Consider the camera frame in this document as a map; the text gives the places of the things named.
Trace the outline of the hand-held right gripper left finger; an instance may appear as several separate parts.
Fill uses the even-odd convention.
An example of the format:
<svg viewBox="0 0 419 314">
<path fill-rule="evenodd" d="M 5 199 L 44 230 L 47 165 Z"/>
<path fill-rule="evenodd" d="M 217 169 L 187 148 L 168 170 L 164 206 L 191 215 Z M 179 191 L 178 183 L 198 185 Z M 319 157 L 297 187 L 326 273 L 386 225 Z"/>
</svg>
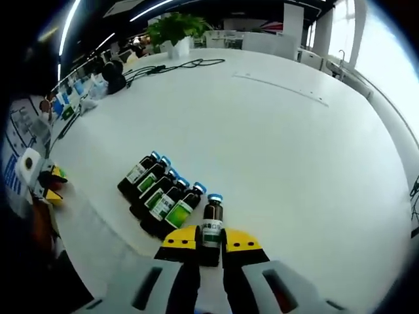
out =
<svg viewBox="0 0 419 314">
<path fill-rule="evenodd" d="M 113 276 L 104 297 L 76 313 L 193 313 L 200 270 L 200 227 L 168 234 L 154 257 L 140 256 Z"/>
</svg>

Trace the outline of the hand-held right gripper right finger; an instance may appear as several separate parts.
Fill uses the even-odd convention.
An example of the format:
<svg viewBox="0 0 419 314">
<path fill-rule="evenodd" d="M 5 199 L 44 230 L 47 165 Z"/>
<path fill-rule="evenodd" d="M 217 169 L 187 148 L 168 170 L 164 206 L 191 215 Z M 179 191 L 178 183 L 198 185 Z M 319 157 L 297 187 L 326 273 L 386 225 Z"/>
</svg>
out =
<svg viewBox="0 0 419 314">
<path fill-rule="evenodd" d="M 255 237 L 222 231 L 223 285 L 233 313 L 346 313 L 305 277 L 271 260 Z"/>
</svg>

